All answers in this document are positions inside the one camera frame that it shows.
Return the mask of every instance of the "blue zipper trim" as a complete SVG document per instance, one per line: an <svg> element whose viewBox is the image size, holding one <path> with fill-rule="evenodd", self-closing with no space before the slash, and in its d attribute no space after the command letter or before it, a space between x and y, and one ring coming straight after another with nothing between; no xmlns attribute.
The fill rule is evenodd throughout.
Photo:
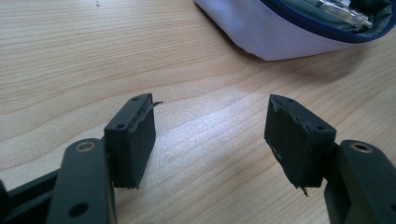
<svg viewBox="0 0 396 224"><path fill-rule="evenodd" d="M387 25L387 27L380 34L373 35L371 37L364 37L332 28L331 26L320 23L320 21L313 21L310 18L307 18L306 16L301 15L297 11L291 9L282 0L261 0L261 1L271 10L273 10L277 15L279 15L283 19L289 21L290 23L296 26L305 29L306 31L346 43L358 44L358 43L364 43L378 39L382 35L386 34L388 31L390 31L393 28L394 24L396 23L396 17L392 15L389 21L389 25Z"/></svg>

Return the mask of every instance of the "white pouch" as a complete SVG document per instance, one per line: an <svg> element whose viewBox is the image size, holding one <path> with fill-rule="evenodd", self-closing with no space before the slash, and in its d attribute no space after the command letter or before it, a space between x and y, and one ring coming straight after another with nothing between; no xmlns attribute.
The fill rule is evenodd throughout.
<svg viewBox="0 0 396 224"><path fill-rule="evenodd" d="M356 46L389 32L395 0L352 0L374 27L356 28L302 0L194 0L240 48L266 61Z"/></svg>

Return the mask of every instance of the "wood grain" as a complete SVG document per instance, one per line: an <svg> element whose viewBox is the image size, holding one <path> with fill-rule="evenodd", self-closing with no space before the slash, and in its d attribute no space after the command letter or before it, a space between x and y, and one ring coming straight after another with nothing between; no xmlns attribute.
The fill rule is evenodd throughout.
<svg viewBox="0 0 396 224"><path fill-rule="evenodd" d="M299 101L396 164L396 33L319 56L265 62L192 0L3 1L0 178L8 189L152 92L157 142L141 189L117 189L119 223L328 223L263 140L270 93Z"/></svg>

